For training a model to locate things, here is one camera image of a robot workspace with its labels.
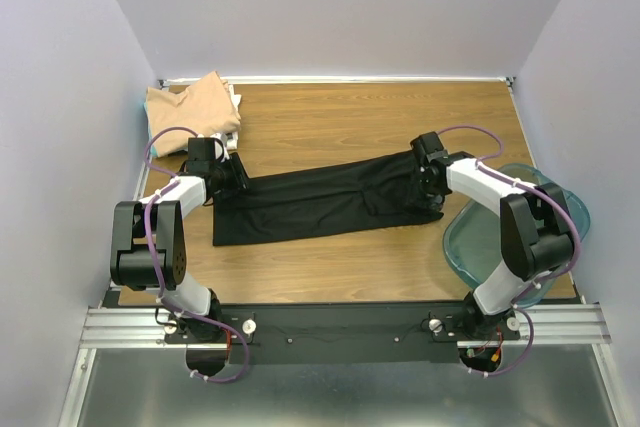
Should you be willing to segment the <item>black t shirt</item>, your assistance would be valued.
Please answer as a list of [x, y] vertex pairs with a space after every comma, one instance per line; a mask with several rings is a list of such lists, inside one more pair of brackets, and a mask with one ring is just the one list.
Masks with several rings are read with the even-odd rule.
[[443, 217], [424, 194], [409, 151], [249, 180], [214, 198], [215, 247], [424, 225]]

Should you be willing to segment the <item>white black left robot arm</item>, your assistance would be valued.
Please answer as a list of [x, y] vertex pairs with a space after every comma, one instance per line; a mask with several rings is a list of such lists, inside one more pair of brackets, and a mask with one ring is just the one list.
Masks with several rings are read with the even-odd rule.
[[110, 277], [118, 286], [144, 291], [168, 312], [163, 326], [173, 334], [213, 343], [233, 334], [222, 326], [217, 295], [187, 272], [184, 220], [217, 197], [248, 189], [249, 179], [223, 135], [192, 137], [176, 172], [152, 194], [122, 201], [114, 210]]

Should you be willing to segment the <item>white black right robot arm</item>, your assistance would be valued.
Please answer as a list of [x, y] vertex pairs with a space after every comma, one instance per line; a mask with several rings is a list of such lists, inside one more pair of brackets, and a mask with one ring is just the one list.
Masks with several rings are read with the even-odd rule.
[[494, 213], [500, 222], [501, 260], [464, 299], [454, 325], [480, 339], [492, 332], [529, 291], [575, 265], [581, 239], [562, 188], [509, 177], [471, 154], [448, 152], [436, 132], [411, 141], [419, 191], [440, 209], [460, 193]]

